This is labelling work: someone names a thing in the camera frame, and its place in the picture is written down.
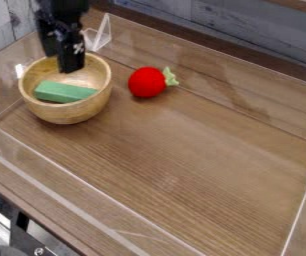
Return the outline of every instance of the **sponge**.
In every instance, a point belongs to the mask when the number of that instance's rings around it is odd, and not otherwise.
[[[42,81],[34,89],[34,97],[38,100],[55,103],[70,103],[87,98],[97,92],[93,88],[85,88],[74,85]]]

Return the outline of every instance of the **strawberry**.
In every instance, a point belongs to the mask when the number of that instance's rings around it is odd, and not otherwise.
[[[162,73],[153,67],[142,67],[134,71],[127,80],[127,88],[135,97],[157,96],[167,86],[178,85],[176,76],[165,67]]]

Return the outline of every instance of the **wooden bowl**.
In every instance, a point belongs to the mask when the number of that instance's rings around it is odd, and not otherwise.
[[[93,54],[85,56],[83,69],[70,74],[58,73],[55,57],[42,58],[27,67],[18,81],[18,88],[27,108],[37,117],[54,124],[74,124],[87,120],[103,108],[111,91],[110,77],[107,63]],[[33,96],[34,89],[42,80],[94,88],[98,92],[71,103],[46,103]]]

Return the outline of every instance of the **gray wall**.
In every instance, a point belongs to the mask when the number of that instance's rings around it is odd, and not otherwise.
[[[264,0],[114,0],[233,43],[306,65],[306,13]]]
[[[33,28],[29,0],[0,0],[0,50],[31,32]]]

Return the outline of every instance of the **red strawberry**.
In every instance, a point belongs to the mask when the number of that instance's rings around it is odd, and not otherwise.
[[[162,73],[153,67],[142,67],[134,71],[127,81],[131,94],[141,98],[154,97],[173,85],[178,85],[178,82],[167,67]]]

